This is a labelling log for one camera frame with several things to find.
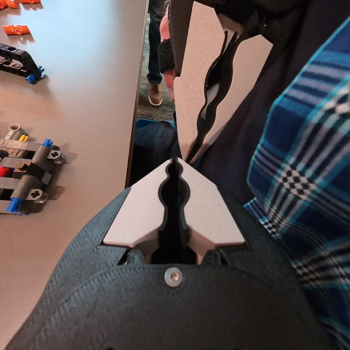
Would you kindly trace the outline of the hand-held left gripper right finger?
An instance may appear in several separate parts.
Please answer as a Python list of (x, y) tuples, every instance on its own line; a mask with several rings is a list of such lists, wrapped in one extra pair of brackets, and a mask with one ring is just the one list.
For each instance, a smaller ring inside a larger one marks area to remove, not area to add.
[(200, 264), (208, 251), (242, 246), (245, 239), (225, 204), (217, 186), (181, 159), (181, 179), (189, 187), (184, 218), (189, 228), (187, 245)]

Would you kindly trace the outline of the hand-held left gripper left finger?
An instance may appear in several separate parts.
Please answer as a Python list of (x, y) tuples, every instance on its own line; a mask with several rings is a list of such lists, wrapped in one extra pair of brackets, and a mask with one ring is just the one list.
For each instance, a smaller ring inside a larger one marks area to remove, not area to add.
[(164, 221), (165, 208), (159, 197), (163, 182), (169, 179), (167, 160), (129, 189), (103, 243), (109, 246), (139, 250), (147, 263), (160, 247), (159, 229)]

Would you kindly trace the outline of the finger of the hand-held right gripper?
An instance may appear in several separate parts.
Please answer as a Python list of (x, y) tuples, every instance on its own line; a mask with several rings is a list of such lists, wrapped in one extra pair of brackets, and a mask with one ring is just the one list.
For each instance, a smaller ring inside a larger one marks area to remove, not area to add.
[(273, 44), (263, 35), (243, 33), (228, 44), (221, 58), (220, 81), (207, 93), (205, 119), (190, 148), (188, 162), (195, 162), (217, 139), (238, 107), (253, 89)]
[(183, 160), (191, 160), (199, 135), (198, 117), (207, 104), (210, 71), (222, 56), (227, 34), (215, 10), (194, 1), (181, 74), (174, 79), (178, 142)]

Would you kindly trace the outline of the multicoloured lego assembly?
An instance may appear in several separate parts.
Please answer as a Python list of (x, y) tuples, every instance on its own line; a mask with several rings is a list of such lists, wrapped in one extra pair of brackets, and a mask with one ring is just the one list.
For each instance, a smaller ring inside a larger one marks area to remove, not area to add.
[(0, 213), (28, 215), (48, 200), (43, 189), (65, 157), (50, 139), (30, 142), (19, 124), (0, 139), (0, 153)]

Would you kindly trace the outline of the person's right hand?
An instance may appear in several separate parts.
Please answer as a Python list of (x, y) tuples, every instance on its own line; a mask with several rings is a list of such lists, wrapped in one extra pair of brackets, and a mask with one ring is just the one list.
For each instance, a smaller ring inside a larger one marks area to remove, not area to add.
[[(164, 40), (170, 39), (169, 25), (168, 25), (168, 12), (169, 12), (169, 3), (167, 2), (165, 15), (160, 23), (161, 42), (163, 42)], [(163, 73), (165, 84), (168, 88), (170, 97), (171, 97), (173, 102), (175, 101), (175, 97), (174, 97), (174, 73), (175, 73), (175, 71), (173, 68), (165, 70)]]

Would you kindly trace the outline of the person's blue jeans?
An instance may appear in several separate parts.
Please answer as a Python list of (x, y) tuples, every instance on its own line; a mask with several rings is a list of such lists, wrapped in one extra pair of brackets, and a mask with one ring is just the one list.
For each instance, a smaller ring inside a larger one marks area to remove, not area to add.
[(164, 121), (135, 129), (129, 184), (132, 186), (166, 160), (181, 156), (177, 131)]

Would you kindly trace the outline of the blue chair seat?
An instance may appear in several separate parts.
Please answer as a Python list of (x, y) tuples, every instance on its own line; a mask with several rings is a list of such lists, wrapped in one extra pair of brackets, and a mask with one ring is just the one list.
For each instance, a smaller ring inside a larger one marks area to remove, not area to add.
[[(149, 119), (138, 119), (135, 123), (135, 129), (141, 129), (141, 128), (146, 127), (147, 125), (150, 125), (150, 124), (156, 123), (156, 122), (157, 121), (149, 120)], [(177, 126), (176, 126), (174, 121), (166, 120), (164, 122), (167, 122), (169, 125), (171, 125), (177, 131)]]

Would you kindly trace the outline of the blue plaid shirt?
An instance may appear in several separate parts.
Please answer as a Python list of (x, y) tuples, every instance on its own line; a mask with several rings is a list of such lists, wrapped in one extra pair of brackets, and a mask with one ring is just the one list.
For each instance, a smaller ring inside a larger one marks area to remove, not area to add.
[(277, 240), (333, 349), (349, 349), (349, 17), (272, 104), (244, 207)]

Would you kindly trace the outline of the black lego frame blue pins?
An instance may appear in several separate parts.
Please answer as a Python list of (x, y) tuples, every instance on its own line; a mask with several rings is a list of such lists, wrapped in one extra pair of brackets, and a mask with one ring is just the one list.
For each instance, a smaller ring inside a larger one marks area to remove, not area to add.
[(29, 84), (35, 84), (42, 79), (44, 68), (36, 65), (28, 52), (1, 43), (0, 71), (24, 77)]

